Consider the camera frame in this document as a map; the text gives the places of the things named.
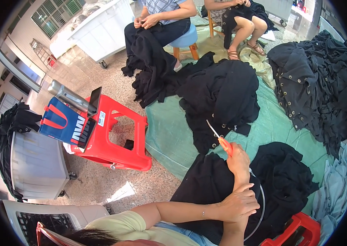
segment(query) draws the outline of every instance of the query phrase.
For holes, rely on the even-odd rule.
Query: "tiled floor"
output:
[[[202,5],[202,0],[196,0],[196,5]],[[136,16],[141,11],[138,2],[132,4]],[[272,47],[289,41],[311,39],[318,32],[306,19],[295,20],[297,14],[293,11],[287,27],[280,26],[279,19],[270,16],[279,31],[274,32],[276,41],[268,42],[266,51]],[[45,77],[49,83],[52,79],[69,87],[83,97],[102,86],[102,93],[110,96],[121,104],[141,115],[145,115],[139,103],[134,102],[134,89],[131,83],[134,78],[124,77],[121,68],[125,66],[125,51],[106,59],[108,69],[103,70],[77,46],[59,58],[57,66]],[[51,95],[42,91],[32,105],[32,109],[42,113]],[[121,119],[114,126],[110,139],[123,145],[126,139],[133,139],[133,124],[130,120]],[[119,213],[148,202],[169,200],[180,184],[180,180],[169,173],[162,165],[153,159],[151,170],[138,172],[134,170],[110,170],[101,164],[86,159],[68,155],[68,170],[78,175],[77,180],[70,180],[65,186],[66,195],[56,200],[33,200],[30,202],[55,205],[90,205],[107,204],[112,212]]]

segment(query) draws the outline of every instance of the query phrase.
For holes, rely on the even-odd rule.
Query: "white shoe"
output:
[[[179,66],[178,67],[174,67],[173,71],[177,72],[177,71],[181,70],[182,67],[183,67],[183,65],[181,63],[179,63]]]

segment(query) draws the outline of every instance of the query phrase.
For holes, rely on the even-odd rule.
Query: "sandal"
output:
[[[255,43],[255,46],[249,45],[249,42],[246,42],[246,44],[247,44],[248,47],[252,48],[255,52],[257,52],[257,54],[259,54],[260,56],[265,56],[265,55],[266,55],[266,54],[265,54],[265,51],[264,51],[257,43]]]
[[[240,58],[238,56],[238,53],[236,51],[230,51],[228,52],[228,60],[236,60],[236,59],[231,59],[230,57],[237,57],[238,58],[238,61],[240,61]]]

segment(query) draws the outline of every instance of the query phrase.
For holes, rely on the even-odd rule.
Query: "yellow shirt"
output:
[[[86,229],[98,228],[112,232],[119,240],[146,239],[166,246],[199,246],[191,238],[171,229],[152,227],[146,230],[145,220],[136,212],[125,211],[94,220]]]

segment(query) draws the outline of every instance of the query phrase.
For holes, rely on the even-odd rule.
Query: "hand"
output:
[[[249,172],[250,159],[243,150],[242,145],[235,142],[230,144],[232,146],[232,156],[228,155],[228,159],[226,160],[229,170],[235,175],[240,172]]]
[[[155,26],[157,24],[157,22],[159,22],[160,19],[160,15],[159,14],[152,14],[147,16],[146,18],[144,18],[142,21],[144,21],[145,23],[142,24],[142,27],[145,29],[149,29],[152,26]]]
[[[254,191],[247,190],[253,185],[252,183],[243,184],[222,202],[216,204],[218,220],[225,222],[245,221],[245,224],[247,224],[248,217],[255,214],[256,209],[260,208]]]
[[[245,0],[232,0],[232,6],[236,6],[238,4],[242,5]]]
[[[135,27],[135,28],[140,28],[140,27],[142,26],[142,24],[141,24],[142,18],[143,18],[143,17],[135,18],[135,20],[134,20],[134,27]]]

